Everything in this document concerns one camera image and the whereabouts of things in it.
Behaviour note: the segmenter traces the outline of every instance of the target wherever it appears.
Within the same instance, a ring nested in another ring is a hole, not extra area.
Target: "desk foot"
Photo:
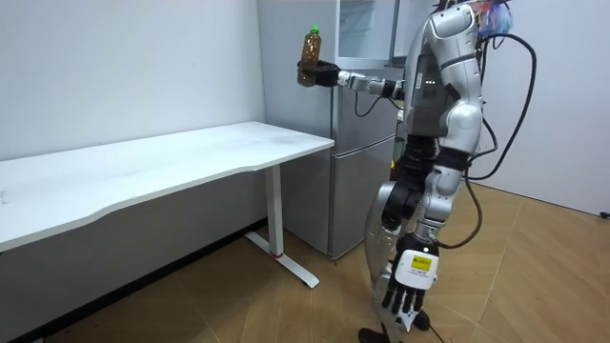
[[[246,233],[246,237],[255,243],[260,249],[268,253],[269,256],[273,257],[269,252],[269,242],[263,239],[263,237],[254,232]],[[286,267],[289,271],[293,272],[293,274],[300,278],[304,284],[309,286],[309,288],[312,289],[313,287],[317,286],[318,283],[320,283],[320,280],[318,280],[317,277],[308,272],[305,268],[298,265],[286,254],[281,254],[279,257],[274,257],[274,259],[282,266]]]

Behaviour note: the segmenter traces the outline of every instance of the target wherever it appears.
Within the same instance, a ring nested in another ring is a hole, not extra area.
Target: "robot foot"
[[[360,329],[358,331],[358,341],[360,343],[390,343],[390,338],[385,333],[378,333],[371,329]]]
[[[420,311],[413,320],[413,326],[424,332],[430,330],[430,317],[428,316],[428,313],[423,310]]]

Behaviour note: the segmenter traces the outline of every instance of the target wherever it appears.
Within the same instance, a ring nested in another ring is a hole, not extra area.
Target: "desk leg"
[[[269,240],[267,242],[254,232],[246,234],[258,247],[268,253],[275,260],[286,267],[294,275],[303,280],[310,288],[320,281],[294,260],[284,254],[284,238],[282,227],[282,189],[280,183],[279,165],[265,170],[265,183],[267,187],[267,217],[269,219]]]

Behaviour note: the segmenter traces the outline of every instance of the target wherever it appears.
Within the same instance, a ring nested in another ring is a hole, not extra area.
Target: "white table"
[[[0,162],[0,252],[159,196],[265,170],[271,243],[247,237],[309,287],[317,278],[283,254],[279,164],[333,140],[248,122]]]

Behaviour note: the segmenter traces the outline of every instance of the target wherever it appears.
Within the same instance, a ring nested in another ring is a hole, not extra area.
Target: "refrigerator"
[[[333,259],[363,240],[369,207],[389,180],[397,109],[381,99],[358,117],[354,91],[303,88],[296,83],[296,62],[305,34],[316,24],[320,59],[348,71],[401,79],[401,56],[394,51],[408,42],[394,42],[399,12],[399,1],[258,0],[267,123],[335,140],[328,151],[281,165],[284,228]],[[359,93],[358,112],[375,100]]]

